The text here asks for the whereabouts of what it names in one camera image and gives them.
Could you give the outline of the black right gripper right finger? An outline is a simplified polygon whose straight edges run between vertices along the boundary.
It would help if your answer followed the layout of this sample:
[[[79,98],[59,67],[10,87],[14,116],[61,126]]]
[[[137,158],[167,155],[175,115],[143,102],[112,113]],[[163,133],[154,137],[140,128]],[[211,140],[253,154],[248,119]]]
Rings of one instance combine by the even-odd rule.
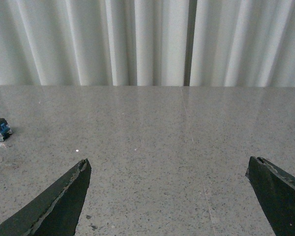
[[[295,177],[262,157],[251,156],[245,176],[277,236],[295,236]]]

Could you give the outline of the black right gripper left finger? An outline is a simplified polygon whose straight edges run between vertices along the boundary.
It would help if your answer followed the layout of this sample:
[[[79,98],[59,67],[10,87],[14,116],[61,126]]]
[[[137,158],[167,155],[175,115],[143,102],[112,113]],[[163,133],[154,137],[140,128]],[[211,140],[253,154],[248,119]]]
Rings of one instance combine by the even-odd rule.
[[[90,183],[91,165],[79,161],[0,224],[0,236],[73,236]]]

